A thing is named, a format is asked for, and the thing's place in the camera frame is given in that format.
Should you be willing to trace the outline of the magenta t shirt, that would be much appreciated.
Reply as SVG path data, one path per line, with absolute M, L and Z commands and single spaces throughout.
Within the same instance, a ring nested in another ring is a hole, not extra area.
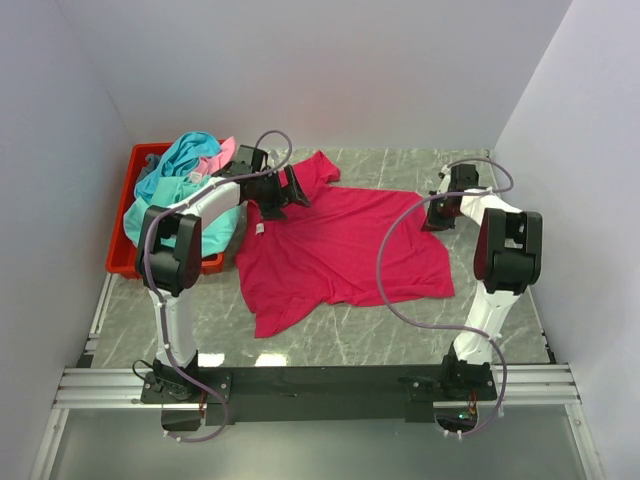
M 321 151 L 293 169 L 311 207 L 289 205 L 286 220 L 264 221 L 249 203 L 236 254 L 256 337 L 285 331 L 322 303 L 454 296 L 448 250 L 421 230 L 419 194 L 342 187 L 340 169 Z

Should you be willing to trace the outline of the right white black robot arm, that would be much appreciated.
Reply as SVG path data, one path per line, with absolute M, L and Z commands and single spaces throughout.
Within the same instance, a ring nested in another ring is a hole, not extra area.
M 434 191 L 423 228 L 450 229 L 464 216 L 479 226 L 473 273 L 476 289 L 466 322 L 444 356 L 439 387 L 460 399 L 493 398 L 492 355 L 504 322 L 541 273 L 543 217 L 504 202 L 488 189 Z

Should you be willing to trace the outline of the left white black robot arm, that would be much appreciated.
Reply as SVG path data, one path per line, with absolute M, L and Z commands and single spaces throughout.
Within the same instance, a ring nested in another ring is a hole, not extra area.
M 281 179 L 274 168 L 253 171 L 232 162 L 186 199 L 146 210 L 137 268 L 154 304 L 158 336 L 146 389 L 177 403 L 199 398 L 225 402 L 222 392 L 201 379 L 191 325 L 191 288 L 202 271 L 202 231 L 246 201 L 256 203 L 265 220 L 284 219 L 283 208 L 290 204 L 309 208 L 293 168 L 286 166 L 284 175 Z

